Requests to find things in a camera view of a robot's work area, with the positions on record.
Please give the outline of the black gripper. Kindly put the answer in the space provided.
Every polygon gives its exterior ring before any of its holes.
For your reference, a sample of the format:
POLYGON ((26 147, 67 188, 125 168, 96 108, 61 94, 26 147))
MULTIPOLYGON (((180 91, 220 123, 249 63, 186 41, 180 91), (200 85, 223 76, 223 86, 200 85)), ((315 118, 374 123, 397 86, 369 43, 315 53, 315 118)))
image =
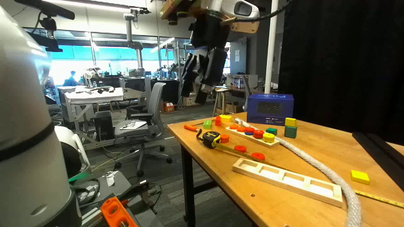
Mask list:
MULTIPOLYGON (((228 58, 225 46, 230 34, 230 27, 223 26, 223 21, 211 14, 202 14, 190 26, 191 45, 195 48, 206 48, 207 66, 199 89, 196 103, 204 105, 207 96, 221 84, 224 66, 228 58)), ((194 81, 200 75, 201 56, 190 53, 182 74, 182 96, 189 98, 194 91, 194 81)))

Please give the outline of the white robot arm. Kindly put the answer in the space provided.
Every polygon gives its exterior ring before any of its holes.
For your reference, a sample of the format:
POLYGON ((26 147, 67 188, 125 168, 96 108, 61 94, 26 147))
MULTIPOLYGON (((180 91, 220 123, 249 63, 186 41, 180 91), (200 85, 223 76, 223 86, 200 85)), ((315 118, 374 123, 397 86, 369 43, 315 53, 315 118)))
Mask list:
POLYGON ((40 82, 51 61, 0 8, 0 227, 81 227, 40 82))

